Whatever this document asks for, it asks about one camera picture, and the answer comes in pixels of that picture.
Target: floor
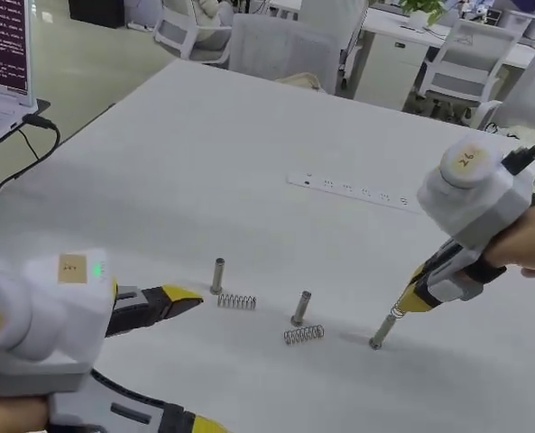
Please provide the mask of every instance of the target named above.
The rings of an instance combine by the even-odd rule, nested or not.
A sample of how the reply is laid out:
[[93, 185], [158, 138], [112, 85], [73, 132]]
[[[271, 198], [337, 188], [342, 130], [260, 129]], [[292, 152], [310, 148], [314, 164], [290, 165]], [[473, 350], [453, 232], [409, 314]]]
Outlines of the floor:
[[[32, 0], [33, 85], [51, 102], [44, 113], [73, 135], [121, 100], [173, 57], [148, 33], [112, 30], [70, 20], [68, 0]], [[35, 151], [46, 153], [54, 134], [25, 126]], [[34, 158], [20, 134], [0, 144], [0, 180]]]

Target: chair backrest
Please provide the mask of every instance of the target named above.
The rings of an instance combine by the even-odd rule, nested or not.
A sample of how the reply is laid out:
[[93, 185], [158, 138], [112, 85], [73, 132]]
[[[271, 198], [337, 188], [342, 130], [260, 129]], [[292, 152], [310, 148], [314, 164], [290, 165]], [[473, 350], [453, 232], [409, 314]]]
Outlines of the chair backrest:
[[332, 34], [339, 48], [346, 50], [368, 3], [367, 0], [303, 0], [299, 21], [314, 30]]
[[521, 32], [457, 21], [432, 62], [435, 75], [431, 86], [484, 102], [505, 58], [520, 38]]
[[237, 14], [230, 43], [232, 71], [270, 80], [309, 72], [335, 94], [340, 49], [331, 35], [292, 20]]
[[196, 31], [197, 21], [191, 0], [162, 0], [162, 11], [154, 28], [154, 39], [181, 51], [189, 31]]
[[523, 125], [535, 129], [535, 56], [491, 121], [500, 127]]
[[351, 53], [351, 51], [353, 50], [353, 48], [355, 48], [357, 42], [359, 41], [359, 33], [361, 32], [361, 28], [364, 26], [364, 21], [365, 21], [365, 18], [367, 18], [368, 9], [369, 9], [369, 1], [364, 0], [362, 3], [362, 10], [359, 13], [359, 18], [357, 20], [357, 23], [355, 24], [355, 28], [351, 32], [351, 37], [349, 38], [347, 47], [346, 48], [341, 47], [343, 49], [343, 58], [341, 59], [342, 64], [346, 63], [347, 56]]

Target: laptop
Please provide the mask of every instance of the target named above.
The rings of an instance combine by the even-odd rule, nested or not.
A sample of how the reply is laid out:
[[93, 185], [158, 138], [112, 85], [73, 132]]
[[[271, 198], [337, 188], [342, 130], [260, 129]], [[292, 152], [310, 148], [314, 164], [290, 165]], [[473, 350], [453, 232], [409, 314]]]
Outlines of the laptop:
[[29, 3], [0, 2], [0, 139], [38, 109], [32, 94]]

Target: human hand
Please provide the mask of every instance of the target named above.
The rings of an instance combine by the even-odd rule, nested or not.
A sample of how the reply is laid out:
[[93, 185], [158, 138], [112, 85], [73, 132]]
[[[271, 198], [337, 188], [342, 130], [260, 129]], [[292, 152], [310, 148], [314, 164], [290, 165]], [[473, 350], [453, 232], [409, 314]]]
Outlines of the human hand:
[[43, 398], [0, 398], [0, 433], [43, 430], [48, 408]]
[[535, 277], [535, 207], [510, 228], [496, 236], [484, 251], [484, 258], [493, 266], [516, 264], [521, 274]]

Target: green plant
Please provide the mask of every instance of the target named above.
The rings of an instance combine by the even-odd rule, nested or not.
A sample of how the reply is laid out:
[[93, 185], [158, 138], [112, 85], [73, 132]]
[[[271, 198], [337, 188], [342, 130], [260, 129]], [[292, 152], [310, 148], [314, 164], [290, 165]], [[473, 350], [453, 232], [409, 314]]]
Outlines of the green plant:
[[446, 11], [440, 0], [401, 0], [400, 7], [406, 14], [411, 14], [415, 11], [429, 14], [429, 24], [437, 21]]

